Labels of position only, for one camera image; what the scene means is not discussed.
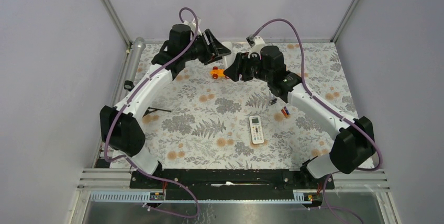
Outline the blue purple battery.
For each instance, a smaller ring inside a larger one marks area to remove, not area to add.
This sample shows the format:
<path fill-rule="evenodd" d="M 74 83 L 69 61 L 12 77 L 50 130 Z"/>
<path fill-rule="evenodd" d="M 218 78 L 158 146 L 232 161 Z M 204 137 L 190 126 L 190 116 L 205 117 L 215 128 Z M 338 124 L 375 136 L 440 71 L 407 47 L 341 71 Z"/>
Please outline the blue purple battery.
<path fill-rule="evenodd" d="M 287 109 L 287 107 L 284 106 L 284 111 L 286 112 L 287 115 L 290 115 L 289 110 Z"/>

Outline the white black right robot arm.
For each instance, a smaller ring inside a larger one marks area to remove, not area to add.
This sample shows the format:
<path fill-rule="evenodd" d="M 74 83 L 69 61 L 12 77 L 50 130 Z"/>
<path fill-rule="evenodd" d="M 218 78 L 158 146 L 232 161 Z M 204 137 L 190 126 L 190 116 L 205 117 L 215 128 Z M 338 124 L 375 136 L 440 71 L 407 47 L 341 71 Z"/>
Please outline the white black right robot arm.
<path fill-rule="evenodd" d="M 328 174 L 350 174 L 376 152 L 372 122 L 367 117 L 357 119 L 341 113 L 310 91 L 299 75 L 287 70 L 277 46 L 237 53 L 224 61 L 224 65 L 224 74 L 234 82 L 252 79 L 266 82 L 274 96 L 309 115 L 333 139 L 328 154 L 303 163 L 300 174 L 303 186 L 314 188 Z"/>

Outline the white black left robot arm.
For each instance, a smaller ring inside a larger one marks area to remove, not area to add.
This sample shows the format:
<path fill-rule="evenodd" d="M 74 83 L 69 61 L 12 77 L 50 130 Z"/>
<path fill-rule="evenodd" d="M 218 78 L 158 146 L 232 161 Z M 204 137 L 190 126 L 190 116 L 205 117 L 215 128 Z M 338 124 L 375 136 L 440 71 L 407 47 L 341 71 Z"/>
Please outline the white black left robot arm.
<path fill-rule="evenodd" d="M 146 111 L 188 61 L 199 60 L 208 65 L 229 59 L 231 54 L 232 43 L 218 41 L 209 29 L 194 38 L 189 25 L 173 25 L 169 39 L 153 57 L 143 79 L 116 105 L 101 109 L 99 119 L 105 148 L 122 152 L 133 167 L 144 172 L 142 181 L 147 186 L 158 187 L 163 176 L 157 170 L 160 162 L 145 146 L 146 136 L 141 127 Z"/>

